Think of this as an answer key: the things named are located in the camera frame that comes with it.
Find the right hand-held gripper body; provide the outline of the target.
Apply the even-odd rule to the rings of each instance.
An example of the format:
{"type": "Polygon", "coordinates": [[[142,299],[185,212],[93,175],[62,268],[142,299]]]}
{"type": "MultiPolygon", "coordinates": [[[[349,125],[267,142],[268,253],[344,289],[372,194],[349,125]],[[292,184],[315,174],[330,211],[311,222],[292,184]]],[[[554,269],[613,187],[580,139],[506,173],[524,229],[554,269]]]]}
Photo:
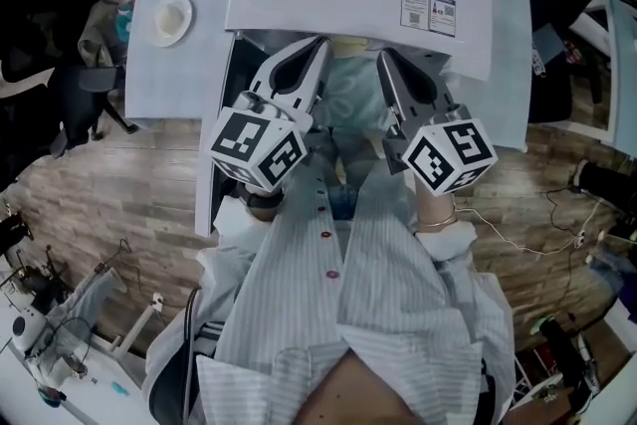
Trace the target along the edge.
{"type": "Polygon", "coordinates": [[[463,105],[404,120],[390,127],[382,145],[392,174],[409,169],[434,195],[472,185],[498,161],[482,123],[463,105]]]}

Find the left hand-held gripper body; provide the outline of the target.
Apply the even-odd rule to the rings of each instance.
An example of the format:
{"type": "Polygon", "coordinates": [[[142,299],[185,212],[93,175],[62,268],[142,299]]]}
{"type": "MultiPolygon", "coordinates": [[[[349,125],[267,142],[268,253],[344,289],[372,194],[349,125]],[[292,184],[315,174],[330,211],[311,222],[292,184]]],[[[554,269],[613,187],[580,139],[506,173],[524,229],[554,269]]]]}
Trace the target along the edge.
{"type": "Polygon", "coordinates": [[[275,190],[308,154],[312,115],[244,91],[224,106],[208,137],[208,155],[228,177],[275,190]]]}

